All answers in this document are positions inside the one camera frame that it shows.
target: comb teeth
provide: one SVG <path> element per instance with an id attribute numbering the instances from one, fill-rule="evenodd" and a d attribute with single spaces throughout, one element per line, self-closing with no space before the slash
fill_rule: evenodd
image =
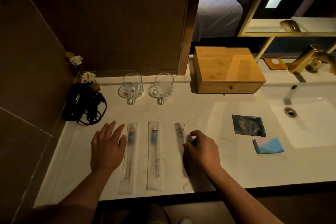
<path id="1" fill-rule="evenodd" d="M 181 124 L 175 123 L 175 132 L 176 132 L 176 138 L 178 142 L 178 148 L 181 150 L 183 149 L 183 128 Z"/>

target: white flower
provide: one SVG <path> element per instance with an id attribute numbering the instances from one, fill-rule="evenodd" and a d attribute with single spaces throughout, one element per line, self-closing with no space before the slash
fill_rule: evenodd
<path id="1" fill-rule="evenodd" d="M 70 63 L 74 65 L 80 65 L 82 64 L 82 60 L 82 56 L 73 56 L 72 58 L 70 58 Z"/>
<path id="2" fill-rule="evenodd" d="M 82 74 L 82 83 L 94 82 L 96 80 L 96 75 L 91 72 L 85 72 Z"/>

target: person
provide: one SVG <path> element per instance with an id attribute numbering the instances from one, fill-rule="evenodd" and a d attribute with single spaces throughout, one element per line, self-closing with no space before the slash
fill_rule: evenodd
<path id="1" fill-rule="evenodd" d="M 115 125 L 116 121 L 111 124 L 106 123 L 95 133 L 91 142 L 91 173 L 56 208 L 53 207 L 52 211 L 44 209 L 41 214 L 37 209 L 31 218 L 32 223 L 89 224 L 92 222 L 104 186 L 124 158 L 126 136 L 121 136 L 121 133 L 125 125 L 120 125 L 113 132 Z M 194 162 L 203 169 L 210 182 L 221 194 L 236 223 L 282 223 L 221 167 L 218 147 L 213 139 L 199 130 L 192 131 L 190 135 L 196 138 L 194 142 L 184 144 L 185 150 L 189 151 Z M 149 216 L 145 223 L 168 223 L 164 220 L 156 220 L 156 216 L 165 218 L 164 215 L 157 214 L 154 217 Z M 182 222 L 191 223 L 191 220 L 184 218 Z"/>

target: white bedsheet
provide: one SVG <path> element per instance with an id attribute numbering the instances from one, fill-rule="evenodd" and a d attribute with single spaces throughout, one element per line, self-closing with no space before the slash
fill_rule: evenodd
<path id="1" fill-rule="evenodd" d="M 235 36 L 242 14 L 237 0 L 199 0 L 192 40 Z"/>

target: white sink basin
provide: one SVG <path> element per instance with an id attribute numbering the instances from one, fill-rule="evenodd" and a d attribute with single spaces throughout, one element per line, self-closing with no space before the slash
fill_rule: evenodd
<path id="1" fill-rule="evenodd" d="M 261 91 L 293 147 L 336 145 L 336 85 L 301 83 L 293 90 L 264 86 Z M 288 115 L 285 108 L 294 111 Z"/>

